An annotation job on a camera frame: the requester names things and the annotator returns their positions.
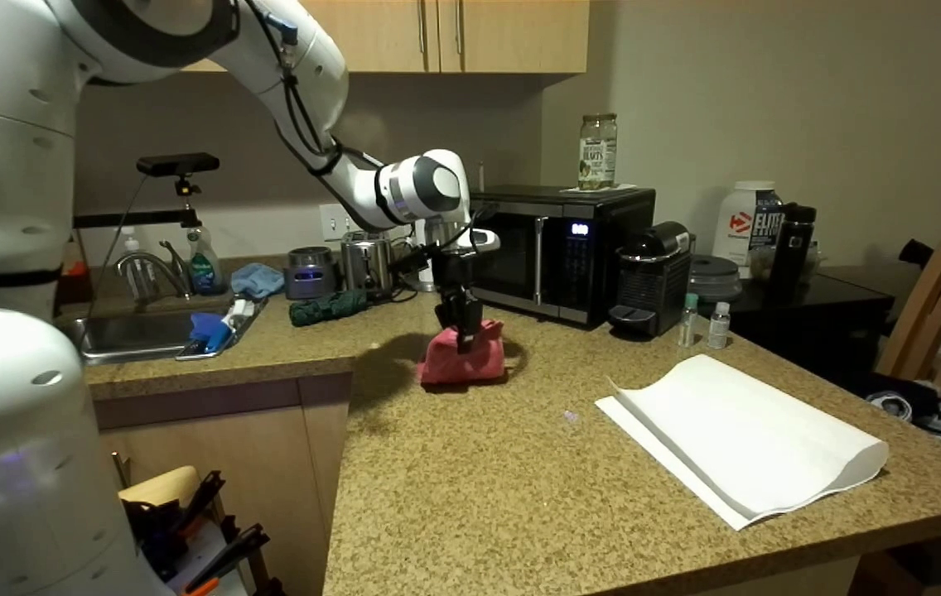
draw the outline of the white towel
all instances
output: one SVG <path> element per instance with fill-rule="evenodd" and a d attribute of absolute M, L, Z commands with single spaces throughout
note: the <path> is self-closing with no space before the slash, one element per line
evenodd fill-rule
<path fill-rule="evenodd" d="M 888 445 L 708 356 L 596 401 L 733 529 L 879 478 Z"/>

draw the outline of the kitchen counter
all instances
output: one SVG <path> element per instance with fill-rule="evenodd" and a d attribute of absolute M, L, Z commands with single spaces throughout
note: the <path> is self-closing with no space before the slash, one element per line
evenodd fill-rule
<path fill-rule="evenodd" d="M 718 361 L 892 446 L 879 482 L 728 529 L 596 398 L 642 389 L 701 348 L 630 345 L 488 308 L 509 380 L 417 389 L 434 297 L 290 327 L 285 297 L 216 361 L 86 368 L 95 403 L 171 389 L 352 375 L 326 594 L 686 594 L 941 532 L 941 445 L 735 338 Z"/>

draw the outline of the kitchen sink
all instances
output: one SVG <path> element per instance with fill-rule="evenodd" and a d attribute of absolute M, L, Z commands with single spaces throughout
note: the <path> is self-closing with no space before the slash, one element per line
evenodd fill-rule
<path fill-rule="evenodd" d="M 216 327 L 225 308 L 186 304 L 164 310 L 122 310 L 122 315 L 78 315 L 58 323 L 76 345 L 78 359 L 95 361 L 138 361 L 138 359 L 206 359 L 195 336 Z"/>

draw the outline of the microwave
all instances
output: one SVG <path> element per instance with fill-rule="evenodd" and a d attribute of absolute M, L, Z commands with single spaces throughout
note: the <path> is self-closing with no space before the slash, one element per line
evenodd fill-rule
<path fill-rule="evenodd" d="M 596 327 L 617 297 L 617 248 L 648 232 L 651 188 L 578 192 L 509 186 L 471 196 L 476 228 L 499 248 L 468 262 L 468 288 L 498 308 Z"/>

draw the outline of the outlet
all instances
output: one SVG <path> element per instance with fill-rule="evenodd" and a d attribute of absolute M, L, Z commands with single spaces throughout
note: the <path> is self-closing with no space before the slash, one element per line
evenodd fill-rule
<path fill-rule="evenodd" d="M 340 243 L 346 232 L 362 232 L 340 206 L 317 206 L 317 228 L 326 238 Z"/>

